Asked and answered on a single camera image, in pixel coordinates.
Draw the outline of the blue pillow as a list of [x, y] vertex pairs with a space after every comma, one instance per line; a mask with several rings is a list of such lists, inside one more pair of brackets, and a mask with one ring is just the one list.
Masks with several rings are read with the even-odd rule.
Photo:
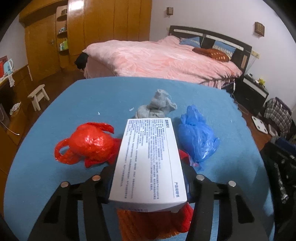
[[236, 48], [232, 47], [231, 45], [225, 44], [221, 41], [215, 41], [214, 45], [212, 46], [213, 49], [219, 50], [225, 53], [229, 58], [232, 58]]
[[194, 48], [201, 48], [200, 46], [200, 37], [193, 37], [193, 38], [181, 38], [180, 45], [188, 45]]

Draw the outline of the grey sock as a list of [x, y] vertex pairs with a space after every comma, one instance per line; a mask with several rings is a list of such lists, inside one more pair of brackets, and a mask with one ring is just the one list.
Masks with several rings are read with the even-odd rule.
[[158, 89], [150, 104], [141, 105], [135, 118], [165, 118], [167, 114], [177, 110], [177, 104], [171, 101], [171, 96], [163, 89]]

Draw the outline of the red cloth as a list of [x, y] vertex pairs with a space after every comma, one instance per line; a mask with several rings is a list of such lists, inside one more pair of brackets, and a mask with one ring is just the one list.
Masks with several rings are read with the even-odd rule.
[[189, 231], [193, 209], [186, 203], [179, 211], [149, 212], [142, 214], [142, 227], [146, 238], [173, 237]]

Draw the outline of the wall lamp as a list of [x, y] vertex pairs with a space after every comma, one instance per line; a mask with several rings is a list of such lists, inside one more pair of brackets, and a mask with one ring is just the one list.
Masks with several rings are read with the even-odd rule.
[[262, 23], [255, 22], [254, 23], [254, 32], [260, 37], [265, 36], [265, 26]]
[[173, 7], [167, 7], [166, 8], [166, 15], [172, 16], [174, 14], [174, 8]]

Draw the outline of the wooden wardrobe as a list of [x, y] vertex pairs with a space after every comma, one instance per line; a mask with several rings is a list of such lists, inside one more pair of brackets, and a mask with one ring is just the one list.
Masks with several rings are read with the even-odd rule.
[[92, 43], [148, 40], [151, 12], [152, 1], [31, 1], [19, 21], [33, 80], [72, 68]]

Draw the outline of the light blue electric kettle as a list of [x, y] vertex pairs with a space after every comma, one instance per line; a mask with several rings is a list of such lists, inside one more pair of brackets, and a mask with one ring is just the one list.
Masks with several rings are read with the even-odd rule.
[[11, 75], [13, 73], [14, 62], [12, 59], [9, 59], [4, 63], [4, 75]]

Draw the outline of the bed with pink duvet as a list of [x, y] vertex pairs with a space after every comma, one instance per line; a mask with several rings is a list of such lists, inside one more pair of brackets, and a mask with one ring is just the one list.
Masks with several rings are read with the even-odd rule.
[[[192, 46], [180, 45], [181, 38], [198, 36], [203, 49], [212, 49], [216, 40], [235, 47], [230, 61], [220, 62], [193, 52]], [[168, 35], [158, 41], [109, 40], [90, 44], [82, 51], [89, 57], [81, 71], [85, 78], [163, 78], [222, 89], [245, 73], [251, 51], [250, 45], [226, 35], [170, 26]]]

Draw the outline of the orange knitted cloth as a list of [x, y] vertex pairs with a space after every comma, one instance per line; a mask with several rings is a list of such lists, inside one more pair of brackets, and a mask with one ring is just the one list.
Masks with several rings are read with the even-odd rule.
[[135, 212], [118, 209], [122, 240], [157, 240], [178, 235], [170, 212]]

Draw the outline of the red plastic bag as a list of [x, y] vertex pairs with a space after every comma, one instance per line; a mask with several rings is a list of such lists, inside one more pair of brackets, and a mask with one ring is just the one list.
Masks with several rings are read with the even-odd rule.
[[121, 139], [113, 138], [113, 133], [114, 127], [107, 123], [84, 123], [55, 146], [55, 159], [68, 165], [83, 159], [86, 168], [103, 163], [112, 165], [121, 145]]

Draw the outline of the right blue pillow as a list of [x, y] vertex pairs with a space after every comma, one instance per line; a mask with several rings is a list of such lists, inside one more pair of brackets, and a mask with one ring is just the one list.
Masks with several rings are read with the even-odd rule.
[[215, 41], [214, 45], [212, 46], [213, 49], [219, 50], [225, 53], [229, 58], [232, 58], [236, 48], [232, 47], [231, 45], [225, 44], [221, 41]]

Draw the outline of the brown dotted pillow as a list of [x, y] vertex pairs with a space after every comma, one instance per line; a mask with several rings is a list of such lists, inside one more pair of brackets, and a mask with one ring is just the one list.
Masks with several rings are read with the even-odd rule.
[[224, 52], [217, 50], [217, 49], [194, 48], [192, 51], [197, 54], [207, 56], [209, 58], [212, 58], [212, 59], [220, 61], [220, 62], [229, 62], [230, 61], [230, 58], [227, 54], [225, 54]]

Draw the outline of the right wall lamp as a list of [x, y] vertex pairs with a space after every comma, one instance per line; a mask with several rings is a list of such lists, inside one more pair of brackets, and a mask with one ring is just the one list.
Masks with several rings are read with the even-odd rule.
[[265, 36], [265, 26], [262, 23], [255, 22], [254, 23], [254, 32], [260, 37]]

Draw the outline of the blue table cloth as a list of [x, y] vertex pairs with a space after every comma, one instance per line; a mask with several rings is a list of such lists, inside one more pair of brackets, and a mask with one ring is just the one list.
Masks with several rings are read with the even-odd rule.
[[177, 109], [169, 113], [173, 130], [187, 107], [196, 106], [215, 137], [217, 151], [202, 163], [201, 173], [213, 182], [232, 180], [253, 204], [270, 240], [274, 238], [273, 202], [266, 169], [245, 119], [224, 90], [181, 81], [106, 77], [76, 81], [41, 114], [12, 163], [4, 193], [4, 218], [19, 240], [27, 240], [46, 203], [63, 181], [84, 182], [101, 165], [67, 165], [54, 157], [56, 144], [88, 122], [108, 123], [115, 138], [126, 138], [132, 152], [147, 143], [133, 127], [137, 109], [150, 103], [158, 89], [169, 93]]

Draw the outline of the left wall lamp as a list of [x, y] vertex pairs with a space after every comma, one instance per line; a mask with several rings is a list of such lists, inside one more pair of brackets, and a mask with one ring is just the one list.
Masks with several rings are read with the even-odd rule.
[[172, 16], [174, 14], [174, 8], [173, 7], [167, 7], [166, 8], [166, 15]]

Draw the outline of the yellow plush toy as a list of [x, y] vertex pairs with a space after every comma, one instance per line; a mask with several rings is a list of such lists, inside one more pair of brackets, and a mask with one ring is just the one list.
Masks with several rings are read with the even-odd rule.
[[265, 81], [262, 78], [259, 78], [257, 82], [260, 86], [265, 87]]

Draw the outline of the small white wooden stool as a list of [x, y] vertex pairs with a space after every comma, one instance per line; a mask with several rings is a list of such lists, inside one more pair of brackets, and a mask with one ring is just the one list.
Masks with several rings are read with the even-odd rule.
[[44, 98], [46, 99], [47, 101], [50, 100], [48, 94], [46, 93], [46, 90], [45, 90], [45, 85], [44, 84], [41, 84], [39, 85], [38, 87], [36, 87], [36, 89], [34, 89], [28, 96], [27, 96], [28, 99], [31, 100], [32, 102], [32, 105], [33, 105], [33, 108], [34, 108], [34, 111], [40, 111], [41, 108], [40, 108], [40, 105], [39, 105], [39, 102]]

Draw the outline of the black garment on bed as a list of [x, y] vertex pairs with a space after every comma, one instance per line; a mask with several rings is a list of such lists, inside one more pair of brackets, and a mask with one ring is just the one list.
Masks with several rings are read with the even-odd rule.
[[77, 59], [74, 61], [74, 64], [77, 66], [77, 68], [79, 70], [84, 70], [85, 67], [86, 67], [86, 63], [87, 63], [87, 60], [88, 60], [88, 55], [84, 52], [82, 52], [78, 57]]

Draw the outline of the white bathroom scale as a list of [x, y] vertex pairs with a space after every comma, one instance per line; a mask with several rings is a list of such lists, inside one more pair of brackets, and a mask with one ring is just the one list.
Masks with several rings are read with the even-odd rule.
[[267, 128], [266, 128], [266, 126], [265, 126], [265, 124], [264, 124], [264, 122], [262, 120], [258, 119], [255, 116], [252, 116], [251, 119], [252, 119], [252, 121], [253, 121], [253, 123], [254, 123], [254, 125], [255, 125], [255, 127], [256, 127], [256, 129], [258, 131], [260, 131], [260, 132], [262, 132], [262, 133], [264, 133], [266, 135], [268, 134], [268, 130], [267, 130]]

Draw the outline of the plaid shirt on chair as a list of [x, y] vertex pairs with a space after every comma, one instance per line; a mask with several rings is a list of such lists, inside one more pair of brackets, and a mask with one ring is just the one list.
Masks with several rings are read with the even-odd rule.
[[275, 123], [280, 130], [281, 137], [287, 137], [292, 125], [292, 116], [280, 99], [271, 98], [265, 103], [264, 117]]

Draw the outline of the left blue pillow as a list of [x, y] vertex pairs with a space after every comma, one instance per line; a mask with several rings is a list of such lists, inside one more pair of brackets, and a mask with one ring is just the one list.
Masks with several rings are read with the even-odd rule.
[[180, 45], [188, 45], [194, 48], [201, 48], [200, 46], [200, 37], [193, 37], [193, 38], [181, 38]]

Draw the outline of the wooden side cabinet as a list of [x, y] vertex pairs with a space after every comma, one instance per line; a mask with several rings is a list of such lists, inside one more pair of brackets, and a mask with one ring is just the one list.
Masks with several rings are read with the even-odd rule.
[[28, 118], [29, 92], [26, 83], [31, 83], [29, 66], [16, 70], [9, 79], [1, 81], [1, 213], [4, 212], [4, 191], [11, 164], [18, 150]]

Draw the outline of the white paper box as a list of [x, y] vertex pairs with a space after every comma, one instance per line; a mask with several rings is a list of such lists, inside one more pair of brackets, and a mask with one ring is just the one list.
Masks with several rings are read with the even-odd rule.
[[187, 203], [180, 155], [170, 118], [126, 123], [109, 201], [137, 212], [171, 211]]

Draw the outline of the black nightstand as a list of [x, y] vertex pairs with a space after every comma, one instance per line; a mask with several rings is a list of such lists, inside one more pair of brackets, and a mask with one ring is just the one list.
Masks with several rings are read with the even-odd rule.
[[235, 80], [236, 101], [254, 116], [259, 114], [268, 96], [268, 90], [248, 75], [242, 75]]

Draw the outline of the blue plastic bag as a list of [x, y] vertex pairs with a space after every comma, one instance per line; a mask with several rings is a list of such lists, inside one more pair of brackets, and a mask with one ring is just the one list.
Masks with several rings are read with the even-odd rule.
[[204, 169], [204, 162], [215, 154], [220, 145], [220, 139], [195, 105], [188, 106], [186, 113], [181, 115], [178, 139], [189, 155], [189, 164], [197, 170]]

